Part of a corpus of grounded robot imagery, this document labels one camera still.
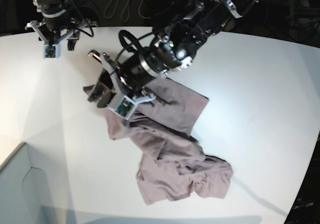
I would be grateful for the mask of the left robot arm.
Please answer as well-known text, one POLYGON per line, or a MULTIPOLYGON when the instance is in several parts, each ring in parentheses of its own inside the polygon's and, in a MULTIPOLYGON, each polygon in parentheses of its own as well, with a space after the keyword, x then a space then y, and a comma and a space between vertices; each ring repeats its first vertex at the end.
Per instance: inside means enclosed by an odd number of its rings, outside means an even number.
POLYGON ((155 95, 148 83, 171 71, 189 67, 208 38, 218 34, 235 19, 242 18, 260 0, 175 0, 171 8, 153 16, 152 41, 121 30, 122 50, 131 57, 120 62, 106 54, 90 51, 103 65, 97 83, 87 88, 88 100, 100 108, 128 107, 151 102, 155 95))

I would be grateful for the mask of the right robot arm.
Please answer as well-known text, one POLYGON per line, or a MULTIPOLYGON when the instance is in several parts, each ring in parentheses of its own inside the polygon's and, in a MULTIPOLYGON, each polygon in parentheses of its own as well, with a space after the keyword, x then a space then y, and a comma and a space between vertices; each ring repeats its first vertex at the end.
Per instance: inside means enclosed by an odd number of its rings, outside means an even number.
POLYGON ((73 51, 81 33, 94 37, 93 28, 98 26, 95 17, 81 11, 75 0, 32 0, 32 3, 42 20, 30 21, 25 29, 38 34, 44 58, 58 58, 64 41, 67 49, 73 51))

